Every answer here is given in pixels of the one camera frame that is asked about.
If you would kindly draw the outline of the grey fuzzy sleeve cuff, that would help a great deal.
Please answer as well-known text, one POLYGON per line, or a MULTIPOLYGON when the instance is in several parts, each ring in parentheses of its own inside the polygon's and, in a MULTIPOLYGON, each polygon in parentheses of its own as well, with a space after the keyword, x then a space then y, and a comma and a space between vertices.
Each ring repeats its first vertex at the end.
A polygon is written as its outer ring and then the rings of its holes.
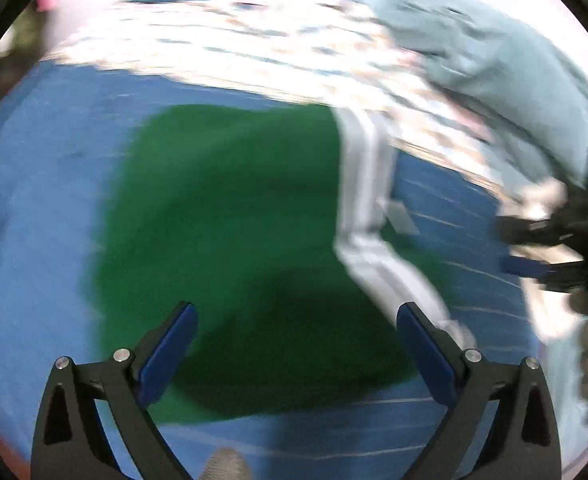
POLYGON ((218 448, 206 460, 200 480, 253 480, 246 459, 233 448, 218 448))

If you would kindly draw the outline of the green white varsity jacket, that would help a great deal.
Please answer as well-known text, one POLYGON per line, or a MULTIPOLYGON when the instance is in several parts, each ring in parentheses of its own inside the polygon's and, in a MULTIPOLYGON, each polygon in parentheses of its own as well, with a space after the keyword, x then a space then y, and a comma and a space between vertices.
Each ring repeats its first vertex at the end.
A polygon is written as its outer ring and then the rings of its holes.
POLYGON ((352 400, 413 375, 394 311, 454 319, 454 279, 394 200, 381 115, 178 105, 134 132, 102 209, 91 295, 104 348, 180 301, 198 328, 160 400, 198 424, 352 400))

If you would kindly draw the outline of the blue striped bed sheet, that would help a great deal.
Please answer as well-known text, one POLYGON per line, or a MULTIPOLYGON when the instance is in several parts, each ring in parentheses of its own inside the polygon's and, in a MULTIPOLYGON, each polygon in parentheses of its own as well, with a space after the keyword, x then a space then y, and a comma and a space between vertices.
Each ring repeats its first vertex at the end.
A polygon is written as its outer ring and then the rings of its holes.
MULTIPOLYGON (((27 456, 50 368, 59 356, 91 362, 98 316, 85 296, 96 207, 131 131, 164 107, 248 110, 263 96, 189 86, 90 66, 38 64, 0 103, 0 437, 27 456)), ((450 275, 445 299, 495 362, 538 356, 522 289, 500 273, 497 201, 454 171, 407 154, 395 195, 418 243, 450 275)), ((163 434, 191 474, 216 448, 239 451, 259 479, 397 479, 443 416, 420 380, 338 408, 168 425, 163 434)))

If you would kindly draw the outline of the light teal garment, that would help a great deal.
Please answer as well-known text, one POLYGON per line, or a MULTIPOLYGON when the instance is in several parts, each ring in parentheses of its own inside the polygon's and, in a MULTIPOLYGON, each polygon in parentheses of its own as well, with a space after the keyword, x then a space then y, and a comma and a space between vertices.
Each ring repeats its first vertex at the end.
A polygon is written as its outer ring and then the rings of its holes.
POLYGON ((474 0, 374 0, 395 44, 420 54, 429 84, 477 114, 505 188, 588 171, 588 77, 533 27, 474 0))

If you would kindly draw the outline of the plaid checkered blanket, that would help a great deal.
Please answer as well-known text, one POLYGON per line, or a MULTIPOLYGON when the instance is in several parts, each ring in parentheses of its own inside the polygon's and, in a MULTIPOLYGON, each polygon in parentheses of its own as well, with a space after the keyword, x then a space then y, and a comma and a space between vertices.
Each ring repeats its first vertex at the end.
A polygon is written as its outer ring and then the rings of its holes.
POLYGON ((360 2, 124 0, 78 27, 52 58, 285 103, 361 108, 390 121, 398 148, 484 188, 503 185, 483 119, 432 86, 422 56, 395 46, 360 2))

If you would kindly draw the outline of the stack of folded clothes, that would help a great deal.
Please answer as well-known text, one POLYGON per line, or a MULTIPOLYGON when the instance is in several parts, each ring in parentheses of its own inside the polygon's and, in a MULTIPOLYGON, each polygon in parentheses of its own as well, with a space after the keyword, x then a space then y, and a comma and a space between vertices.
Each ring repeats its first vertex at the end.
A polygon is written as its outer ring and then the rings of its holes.
POLYGON ((32 0, 0 39, 0 101, 54 45, 58 0, 32 0))

